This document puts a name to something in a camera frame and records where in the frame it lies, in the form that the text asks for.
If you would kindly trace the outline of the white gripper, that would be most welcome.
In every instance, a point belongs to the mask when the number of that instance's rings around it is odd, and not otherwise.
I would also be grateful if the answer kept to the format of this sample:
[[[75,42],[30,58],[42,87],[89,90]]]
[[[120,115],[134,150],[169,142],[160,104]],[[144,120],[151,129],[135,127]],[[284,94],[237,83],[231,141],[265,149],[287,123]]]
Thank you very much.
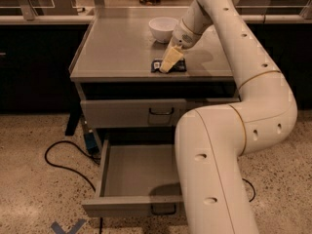
[[[183,58],[182,48],[192,48],[199,41],[204,31],[205,24],[201,18],[182,17],[173,32],[172,42],[175,46],[166,50],[159,70],[162,73],[168,73]]]

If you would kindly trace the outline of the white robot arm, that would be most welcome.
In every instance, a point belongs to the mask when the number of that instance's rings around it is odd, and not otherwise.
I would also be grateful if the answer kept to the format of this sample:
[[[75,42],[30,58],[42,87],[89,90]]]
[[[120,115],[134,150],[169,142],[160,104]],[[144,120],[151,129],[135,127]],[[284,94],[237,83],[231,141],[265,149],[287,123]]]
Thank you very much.
[[[239,101],[185,113],[175,129],[175,158],[190,234],[259,234],[237,159],[284,140],[297,106],[293,92],[236,11],[239,0],[194,0],[168,47],[195,45],[213,26]]]

